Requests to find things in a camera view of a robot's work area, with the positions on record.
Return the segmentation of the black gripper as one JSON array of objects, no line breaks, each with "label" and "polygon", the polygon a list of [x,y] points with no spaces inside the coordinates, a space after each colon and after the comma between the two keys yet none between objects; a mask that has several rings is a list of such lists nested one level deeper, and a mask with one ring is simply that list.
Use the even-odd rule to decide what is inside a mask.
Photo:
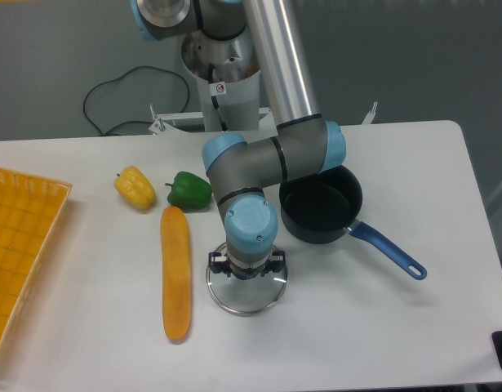
[{"label": "black gripper", "polygon": [[284,251],[273,251],[269,258],[251,264],[227,257],[220,252],[210,252],[207,266],[213,274],[224,274],[227,277],[234,276],[240,280],[249,280],[258,276],[264,277],[268,273],[277,274],[287,271]]}]

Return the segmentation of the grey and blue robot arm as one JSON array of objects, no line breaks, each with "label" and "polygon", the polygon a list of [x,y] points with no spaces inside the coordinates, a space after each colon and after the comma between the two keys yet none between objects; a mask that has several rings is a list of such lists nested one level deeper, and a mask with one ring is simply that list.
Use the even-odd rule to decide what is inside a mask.
[{"label": "grey and blue robot arm", "polygon": [[322,118],[289,1],[134,1],[142,34],[184,35],[182,60],[204,84],[202,149],[226,234],[215,273],[250,279],[285,265],[264,189],[338,167],[344,136]]}]

